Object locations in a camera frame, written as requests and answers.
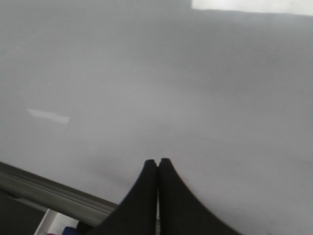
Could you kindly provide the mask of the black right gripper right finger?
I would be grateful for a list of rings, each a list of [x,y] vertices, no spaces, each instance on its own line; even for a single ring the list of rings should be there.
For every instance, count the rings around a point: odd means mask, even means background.
[[[163,158],[158,167],[161,235],[238,235],[219,220],[189,190],[172,162]]]

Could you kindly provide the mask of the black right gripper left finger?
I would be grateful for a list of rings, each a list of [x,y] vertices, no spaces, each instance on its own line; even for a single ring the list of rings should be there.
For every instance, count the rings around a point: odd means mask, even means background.
[[[146,160],[120,205],[90,235],[154,235],[157,214],[157,165]]]

